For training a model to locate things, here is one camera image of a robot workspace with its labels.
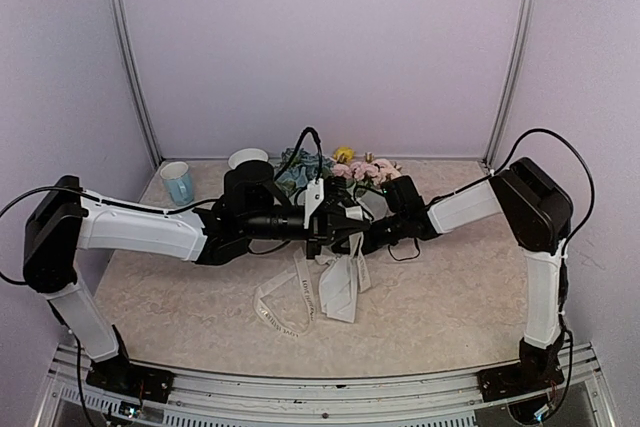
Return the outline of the cream ribbon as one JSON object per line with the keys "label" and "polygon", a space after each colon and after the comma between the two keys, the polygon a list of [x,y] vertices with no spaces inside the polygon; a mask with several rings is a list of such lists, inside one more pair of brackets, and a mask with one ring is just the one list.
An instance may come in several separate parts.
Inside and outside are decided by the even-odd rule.
{"label": "cream ribbon", "polygon": [[[253,308],[256,316],[259,317],[266,325],[270,326],[277,333],[283,336],[299,338],[306,335],[313,327],[317,317],[320,314],[323,314],[320,310],[318,287],[313,286],[309,271],[311,263],[312,262],[306,258],[305,254],[298,250],[294,254],[293,266],[282,271],[269,281],[261,284],[255,290]],[[301,330],[289,327],[281,322],[275,312],[264,302],[265,297],[273,294],[276,290],[293,280],[298,283],[299,293],[301,294],[307,317],[307,324]]]}

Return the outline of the blue hydrangea fake flower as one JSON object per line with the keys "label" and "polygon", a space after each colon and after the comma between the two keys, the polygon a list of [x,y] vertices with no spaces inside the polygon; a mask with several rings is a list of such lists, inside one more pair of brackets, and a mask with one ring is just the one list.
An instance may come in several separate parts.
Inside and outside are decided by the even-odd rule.
{"label": "blue hydrangea fake flower", "polygon": [[318,154],[310,153],[304,148],[300,148],[293,161],[289,163],[293,151],[293,147],[285,149],[276,166],[276,173],[279,174],[276,185],[287,197],[292,197],[298,190],[314,180],[319,167]]}

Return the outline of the yellow fake flower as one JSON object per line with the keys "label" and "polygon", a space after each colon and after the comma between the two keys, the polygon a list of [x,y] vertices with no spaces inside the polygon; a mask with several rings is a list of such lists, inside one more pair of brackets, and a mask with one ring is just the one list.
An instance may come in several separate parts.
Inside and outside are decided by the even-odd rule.
{"label": "yellow fake flower", "polygon": [[333,153],[333,159],[340,164],[349,164],[355,158],[355,151],[346,146],[338,147]]}

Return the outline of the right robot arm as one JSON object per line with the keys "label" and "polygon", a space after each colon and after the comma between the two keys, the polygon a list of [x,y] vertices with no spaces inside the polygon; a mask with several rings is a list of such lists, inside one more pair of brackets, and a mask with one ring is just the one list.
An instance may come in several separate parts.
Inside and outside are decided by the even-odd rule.
{"label": "right robot arm", "polygon": [[571,426],[574,338],[564,319],[568,244],[578,231],[568,194],[529,158],[424,201],[407,176],[381,187],[389,215],[365,233],[374,264],[363,310],[376,361],[428,374],[349,381],[332,419],[415,422],[478,400],[521,426]]}

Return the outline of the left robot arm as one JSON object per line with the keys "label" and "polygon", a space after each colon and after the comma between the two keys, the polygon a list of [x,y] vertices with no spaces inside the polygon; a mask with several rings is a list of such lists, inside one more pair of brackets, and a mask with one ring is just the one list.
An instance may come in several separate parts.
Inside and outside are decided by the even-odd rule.
{"label": "left robot arm", "polygon": [[25,225],[16,283],[41,294],[84,347],[89,385],[165,403],[174,375],[130,360],[117,328],[100,313],[74,267],[77,250],[125,250],[222,266],[248,254],[254,240],[280,240],[304,242],[304,258],[313,259],[323,247],[370,227],[337,181],[316,176],[306,186],[304,205],[296,206],[277,186],[279,175],[268,161],[248,150],[231,161],[218,199],[175,210],[104,197],[71,175],[39,188],[44,197]]}

